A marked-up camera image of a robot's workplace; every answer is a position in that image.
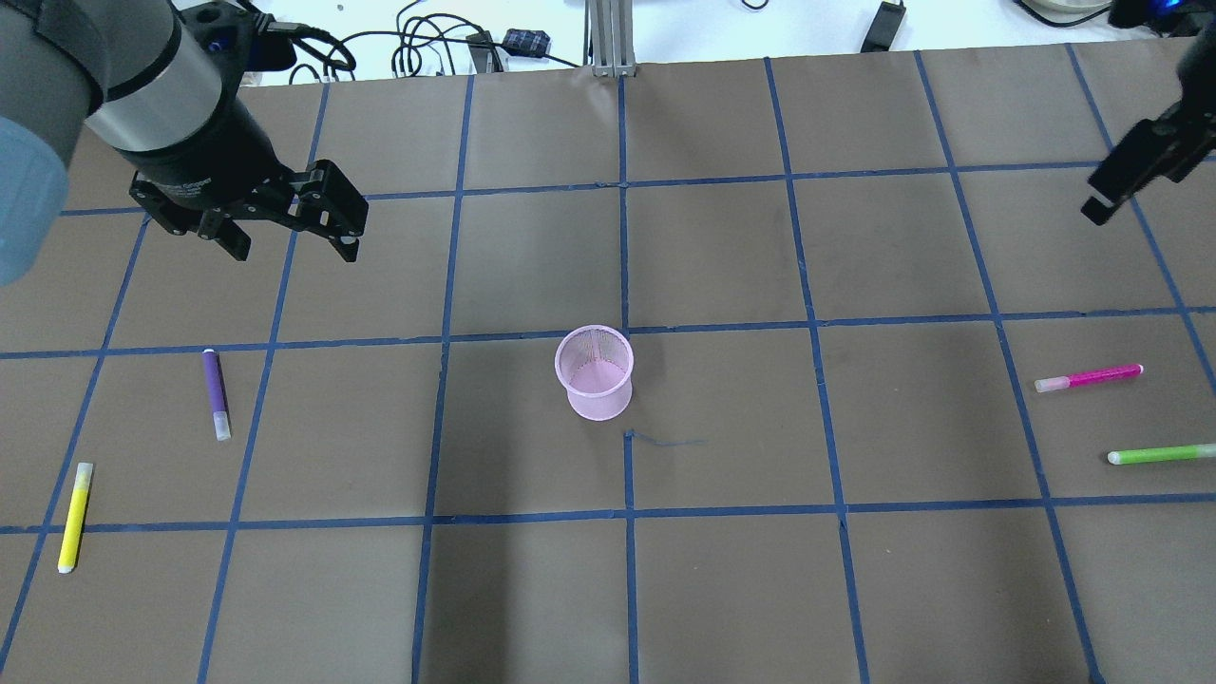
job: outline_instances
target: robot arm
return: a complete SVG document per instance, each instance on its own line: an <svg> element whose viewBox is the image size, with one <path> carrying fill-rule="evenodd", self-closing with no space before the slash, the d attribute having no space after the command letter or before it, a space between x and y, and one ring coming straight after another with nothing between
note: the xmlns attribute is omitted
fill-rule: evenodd
<svg viewBox="0 0 1216 684"><path fill-rule="evenodd" d="M1173 10L1178 0L1119 0L1110 23L1133 28ZM1216 1L1205 2L1216 7ZM1216 150L1216 23L1205 28L1178 63L1182 99L1155 120L1143 119L1090 176L1093 197L1081 208L1105 224L1120 206L1159 175L1181 183Z"/></svg>
<svg viewBox="0 0 1216 684"><path fill-rule="evenodd" d="M131 196L170 234L244 260L233 218L268 219L354 262L367 202L332 162L285 167L236 97L246 71L294 63L302 30L219 1L179 16L167 0L0 0L0 74L15 77L0 88L15 151L0 168L0 285L29 269L62 209L81 124L137 169Z"/></svg>

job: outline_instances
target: magenta marker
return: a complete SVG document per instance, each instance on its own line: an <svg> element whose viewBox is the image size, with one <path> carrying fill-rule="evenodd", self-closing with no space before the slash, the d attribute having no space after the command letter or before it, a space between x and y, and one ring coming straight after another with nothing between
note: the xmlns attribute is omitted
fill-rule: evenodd
<svg viewBox="0 0 1216 684"><path fill-rule="evenodd" d="M1035 389L1038 392L1055 392L1057 389L1068 389L1069 387L1093 385L1094 382L1109 382L1111 380L1124 380L1126 377L1136 377L1142 372L1144 372L1144 366L1139 364L1104 368L1100 370L1087 370L1085 372L1074 372L1073 375L1062 375L1059 377L1036 380Z"/></svg>
<svg viewBox="0 0 1216 684"><path fill-rule="evenodd" d="M227 399L224 397L224 374L215 349L203 349L203 372L207 374L207 396L212 400L212 420L215 421L215 438L220 442L232 437L227 422Z"/></svg>

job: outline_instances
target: yellow marker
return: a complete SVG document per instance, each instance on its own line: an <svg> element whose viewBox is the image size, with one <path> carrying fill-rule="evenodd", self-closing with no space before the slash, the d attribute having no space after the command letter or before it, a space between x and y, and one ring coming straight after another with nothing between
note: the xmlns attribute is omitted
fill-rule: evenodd
<svg viewBox="0 0 1216 684"><path fill-rule="evenodd" d="M63 526L63 545L60 546L60 572L75 570L80 553L80 529L84 527L84 508L89 504L89 484L92 483L92 464L77 466L77 483L72 488L72 505L68 506L68 523Z"/></svg>

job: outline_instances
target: black power adapter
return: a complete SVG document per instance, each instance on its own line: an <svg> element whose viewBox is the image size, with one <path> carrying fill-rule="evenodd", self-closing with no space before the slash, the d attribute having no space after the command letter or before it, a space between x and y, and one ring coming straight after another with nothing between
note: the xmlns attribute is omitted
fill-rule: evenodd
<svg viewBox="0 0 1216 684"><path fill-rule="evenodd" d="M886 52L890 50L891 43L895 41L895 34L899 33L900 24L903 23L903 12L906 11L903 0L900 0L899 5L886 1L879 5L874 22L869 24L866 40L861 44L861 51Z"/></svg>

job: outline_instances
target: marker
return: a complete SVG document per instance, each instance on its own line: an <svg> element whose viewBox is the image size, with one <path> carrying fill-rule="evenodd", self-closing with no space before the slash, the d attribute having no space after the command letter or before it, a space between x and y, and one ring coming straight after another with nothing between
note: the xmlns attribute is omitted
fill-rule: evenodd
<svg viewBox="0 0 1216 684"><path fill-rule="evenodd" d="M215 421L215 438L220 442L232 437L227 422L227 399L224 397L224 374L215 349L203 349L203 372L207 374L207 396L212 402L212 420Z"/></svg>
<svg viewBox="0 0 1216 684"><path fill-rule="evenodd" d="M1190 461L1194 459L1216 459L1216 444L1161 447L1160 449L1131 449L1127 452L1110 452L1107 454L1107 460L1110 461L1111 465Z"/></svg>
<svg viewBox="0 0 1216 684"><path fill-rule="evenodd" d="M84 528L84 509L89 505L89 486L92 484L92 464L77 466L77 481L72 488L68 522L63 526L63 545L60 546L60 574L75 570L80 553L80 531Z"/></svg>
<svg viewBox="0 0 1216 684"><path fill-rule="evenodd" d="M1038 393L1055 392L1057 389L1068 389L1069 387L1093 385L1094 382L1109 382L1111 380L1124 380L1125 377L1136 377L1142 372L1144 372L1144 366L1139 364L1104 368L1098 370L1087 370L1085 372L1074 372L1073 375L1062 375L1059 377L1036 380L1035 391Z"/></svg>

